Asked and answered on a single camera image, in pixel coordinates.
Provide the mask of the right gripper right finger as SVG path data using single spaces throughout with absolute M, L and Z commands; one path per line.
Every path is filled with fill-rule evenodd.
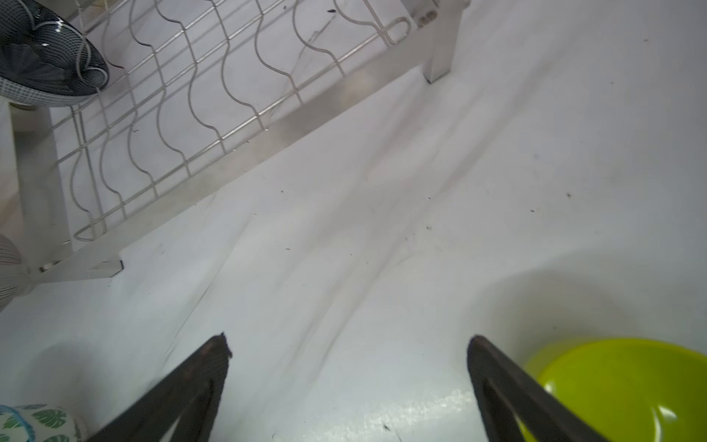
M 537 441 L 605 439 L 486 337 L 469 341 L 467 367 L 490 441 L 523 441 L 522 428 Z

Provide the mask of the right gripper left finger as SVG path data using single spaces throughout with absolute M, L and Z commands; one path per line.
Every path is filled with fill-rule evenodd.
M 229 350 L 223 333 L 207 340 L 91 441 L 207 441 L 221 401 Z

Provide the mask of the lime green plastic bowl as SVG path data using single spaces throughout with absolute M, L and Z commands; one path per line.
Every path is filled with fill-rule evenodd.
M 637 338 L 574 338 L 523 365 L 541 387 L 609 441 L 703 441 L 706 356 Z

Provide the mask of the black white patterned bowl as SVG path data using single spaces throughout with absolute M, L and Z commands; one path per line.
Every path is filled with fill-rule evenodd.
M 66 107 L 103 92 L 110 69 L 72 24 L 36 1 L 1 3 L 1 96 L 23 106 Z

